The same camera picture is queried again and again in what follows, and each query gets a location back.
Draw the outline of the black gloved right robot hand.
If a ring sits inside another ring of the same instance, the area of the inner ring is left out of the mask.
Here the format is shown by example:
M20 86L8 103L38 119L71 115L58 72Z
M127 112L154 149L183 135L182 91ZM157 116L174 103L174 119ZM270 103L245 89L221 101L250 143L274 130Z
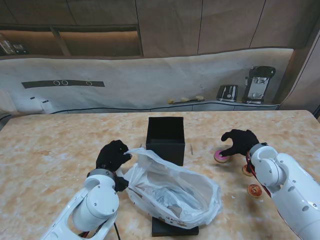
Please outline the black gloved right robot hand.
M222 157L233 156L241 154L246 156L247 152L259 143L256 135L251 130L232 129L221 136L221 141L225 142L227 139L232 140L232 147L220 152Z

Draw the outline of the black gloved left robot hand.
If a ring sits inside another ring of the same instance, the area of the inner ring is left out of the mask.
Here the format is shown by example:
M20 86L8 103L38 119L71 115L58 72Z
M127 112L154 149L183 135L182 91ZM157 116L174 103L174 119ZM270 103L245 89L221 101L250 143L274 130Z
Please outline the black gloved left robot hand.
M117 170L132 158L128 150L121 140L111 141L100 150L95 168L105 169L116 175Z

